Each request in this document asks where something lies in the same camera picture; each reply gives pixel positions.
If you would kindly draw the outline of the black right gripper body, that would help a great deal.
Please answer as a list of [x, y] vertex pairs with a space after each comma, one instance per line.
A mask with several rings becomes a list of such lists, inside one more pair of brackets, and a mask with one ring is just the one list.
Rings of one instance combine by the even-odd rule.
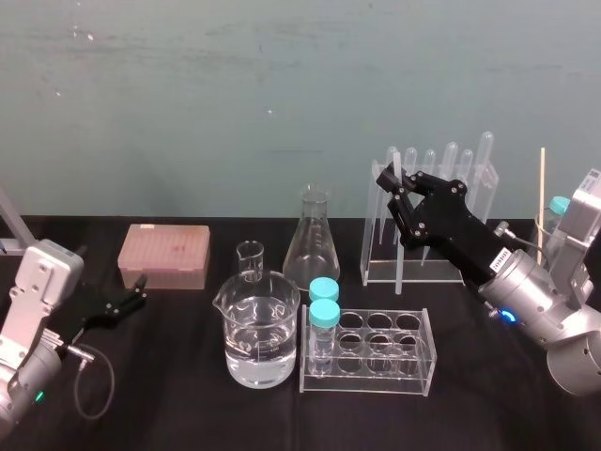
[[400, 236], [406, 248], [429, 246], [437, 250], [475, 285], [497, 275], [491, 265], [506, 246], [469, 211], [467, 186], [462, 181], [440, 179], [439, 187], [429, 194], [406, 192], [424, 198], [420, 213], [426, 227], [425, 236]]

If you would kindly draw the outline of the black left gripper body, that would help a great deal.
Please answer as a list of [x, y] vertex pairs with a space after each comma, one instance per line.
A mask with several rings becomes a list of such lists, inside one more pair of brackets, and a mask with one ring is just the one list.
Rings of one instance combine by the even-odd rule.
[[74, 345], [88, 331], [93, 329], [114, 329], [118, 324], [118, 308], [109, 306], [90, 315], [77, 318], [69, 332], [69, 343]]

